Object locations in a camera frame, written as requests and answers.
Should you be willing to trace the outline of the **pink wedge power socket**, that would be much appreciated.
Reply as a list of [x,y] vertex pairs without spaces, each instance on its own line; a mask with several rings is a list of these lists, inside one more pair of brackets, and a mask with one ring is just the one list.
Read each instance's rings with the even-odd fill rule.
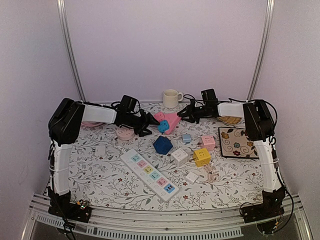
[[164,134],[169,135],[173,132],[173,130],[176,128],[178,125],[179,121],[181,118],[177,115],[177,113],[163,113],[163,112],[158,112],[153,115],[156,120],[159,122],[163,120],[167,120],[169,124],[169,130],[167,130]]

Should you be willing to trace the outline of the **light blue cube plug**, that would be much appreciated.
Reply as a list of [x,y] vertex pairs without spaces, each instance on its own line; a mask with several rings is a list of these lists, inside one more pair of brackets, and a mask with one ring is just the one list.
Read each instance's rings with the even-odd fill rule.
[[164,134],[167,130],[170,129],[170,125],[167,120],[162,120],[157,126],[157,129],[160,133]]

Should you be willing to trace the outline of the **round pink socket base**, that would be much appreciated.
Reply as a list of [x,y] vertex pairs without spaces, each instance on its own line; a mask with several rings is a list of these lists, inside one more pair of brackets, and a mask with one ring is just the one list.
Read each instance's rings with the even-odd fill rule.
[[122,141],[129,141],[135,136],[135,132],[131,128],[121,127],[115,130],[117,137]]

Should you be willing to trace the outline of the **pale blue cube plug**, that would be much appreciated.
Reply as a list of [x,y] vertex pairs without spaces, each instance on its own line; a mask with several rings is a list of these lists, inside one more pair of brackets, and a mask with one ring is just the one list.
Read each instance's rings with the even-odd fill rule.
[[182,142],[185,144],[192,142],[192,136],[190,134],[182,134],[181,138],[182,138]]

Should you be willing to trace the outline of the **dark blue cube socket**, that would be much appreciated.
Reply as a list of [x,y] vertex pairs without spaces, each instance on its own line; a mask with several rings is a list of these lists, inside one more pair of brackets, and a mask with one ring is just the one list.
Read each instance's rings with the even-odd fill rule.
[[164,136],[159,136],[152,144],[158,154],[166,155],[173,148],[171,141]]

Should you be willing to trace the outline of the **pink cube socket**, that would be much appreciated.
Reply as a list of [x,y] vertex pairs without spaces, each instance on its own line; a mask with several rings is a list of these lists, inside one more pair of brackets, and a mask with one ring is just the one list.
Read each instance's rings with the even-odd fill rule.
[[207,149],[209,152],[213,151],[216,146],[215,138],[212,135],[202,135],[200,147]]

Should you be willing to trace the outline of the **white tiger cube socket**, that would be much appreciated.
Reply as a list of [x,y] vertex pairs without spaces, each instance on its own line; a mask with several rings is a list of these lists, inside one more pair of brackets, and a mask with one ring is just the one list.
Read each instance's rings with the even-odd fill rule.
[[189,155],[182,148],[175,150],[171,154],[171,158],[173,159],[173,163],[176,167],[180,167],[181,165],[183,165],[188,160],[188,157]]

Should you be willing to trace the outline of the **yellow cube socket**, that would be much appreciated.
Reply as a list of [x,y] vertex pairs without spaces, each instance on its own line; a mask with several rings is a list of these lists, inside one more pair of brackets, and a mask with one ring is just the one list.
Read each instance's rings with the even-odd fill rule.
[[206,165],[211,160],[211,155],[206,148],[197,149],[193,152],[193,160],[195,165],[199,168]]

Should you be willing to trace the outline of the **white multicolour power strip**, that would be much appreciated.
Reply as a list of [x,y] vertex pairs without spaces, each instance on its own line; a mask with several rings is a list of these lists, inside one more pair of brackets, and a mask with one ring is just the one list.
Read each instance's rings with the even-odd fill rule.
[[177,185],[134,149],[122,154],[120,159],[162,201],[167,203],[180,191]]

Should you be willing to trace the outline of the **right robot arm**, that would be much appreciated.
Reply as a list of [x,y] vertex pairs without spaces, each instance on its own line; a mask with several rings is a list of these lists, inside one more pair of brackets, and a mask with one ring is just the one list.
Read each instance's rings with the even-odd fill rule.
[[262,99],[251,101],[203,100],[203,105],[196,107],[196,99],[190,99],[191,117],[196,123],[201,118],[237,117],[243,118],[248,139],[258,154],[263,173],[262,204],[258,213],[262,218],[269,218],[282,204],[286,190],[279,173],[279,158],[276,153],[275,126],[268,106]]

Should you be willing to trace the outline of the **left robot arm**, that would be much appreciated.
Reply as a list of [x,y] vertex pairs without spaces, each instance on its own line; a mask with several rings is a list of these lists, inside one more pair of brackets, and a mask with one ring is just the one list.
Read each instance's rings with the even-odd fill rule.
[[[77,208],[88,209],[85,201],[71,203],[68,183],[69,159],[83,122],[98,122],[127,127],[140,137],[151,135],[150,125],[159,125],[159,120],[149,112],[135,111],[137,99],[124,95],[116,106],[74,101],[64,98],[48,123],[51,140],[50,161],[51,185],[48,189],[51,206],[63,217],[70,217]],[[123,163],[162,201],[168,202],[179,192],[179,187],[159,172],[136,150],[130,149],[120,156]]]

